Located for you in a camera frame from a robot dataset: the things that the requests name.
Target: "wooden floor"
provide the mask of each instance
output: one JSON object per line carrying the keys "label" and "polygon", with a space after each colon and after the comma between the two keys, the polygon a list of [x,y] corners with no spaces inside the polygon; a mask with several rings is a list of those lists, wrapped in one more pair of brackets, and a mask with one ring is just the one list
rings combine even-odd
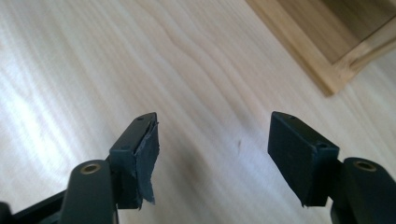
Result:
{"label": "wooden floor", "polygon": [[290,113],[396,176],[396,52],[325,97],[244,0],[0,1],[0,201],[18,212],[156,111],[156,204],[121,223],[332,223],[266,153]]}

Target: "black plastic arm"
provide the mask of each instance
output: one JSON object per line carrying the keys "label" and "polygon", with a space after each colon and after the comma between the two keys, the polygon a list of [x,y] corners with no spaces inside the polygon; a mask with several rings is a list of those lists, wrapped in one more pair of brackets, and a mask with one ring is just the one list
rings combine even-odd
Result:
{"label": "black plastic arm", "polygon": [[333,200],[336,224],[396,223],[396,183],[379,164],[337,160],[339,148],[294,116],[274,112],[268,153],[302,205]]}
{"label": "black plastic arm", "polygon": [[11,215],[0,203],[0,224],[118,223],[117,209],[154,203],[151,174],[159,154],[156,113],[129,125],[105,161],[87,161],[70,175],[67,190]]}

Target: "wooden frame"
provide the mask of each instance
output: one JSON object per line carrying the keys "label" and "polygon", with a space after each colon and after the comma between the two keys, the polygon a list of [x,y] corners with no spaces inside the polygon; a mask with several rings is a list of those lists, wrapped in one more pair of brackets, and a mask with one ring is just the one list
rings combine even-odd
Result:
{"label": "wooden frame", "polygon": [[365,28],[368,35],[357,37],[318,0],[246,1],[328,95],[343,89],[368,62],[396,47],[396,8],[378,17],[374,24],[378,27]]}

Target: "wooden cabinet base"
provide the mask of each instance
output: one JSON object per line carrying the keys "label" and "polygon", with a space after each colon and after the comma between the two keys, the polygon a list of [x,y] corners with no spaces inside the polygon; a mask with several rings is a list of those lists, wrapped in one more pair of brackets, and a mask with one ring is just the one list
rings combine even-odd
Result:
{"label": "wooden cabinet base", "polygon": [[[387,0],[360,1],[361,8],[355,14],[344,11],[344,18],[324,0],[246,1],[327,95],[343,89],[367,63],[396,47],[396,6]],[[377,5],[366,6],[373,2]]]}

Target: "wooden furniture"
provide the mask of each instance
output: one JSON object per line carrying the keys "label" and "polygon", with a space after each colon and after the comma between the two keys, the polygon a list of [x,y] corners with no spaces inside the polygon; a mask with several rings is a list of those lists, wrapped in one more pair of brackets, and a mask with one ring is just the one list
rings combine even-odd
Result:
{"label": "wooden furniture", "polygon": [[156,204],[121,223],[330,224],[330,201],[302,208],[266,152],[271,113],[396,177],[395,59],[325,97],[245,0],[0,1],[0,201],[64,190],[156,111]]}
{"label": "wooden furniture", "polygon": [[326,93],[396,47],[396,1],[247,0]]}

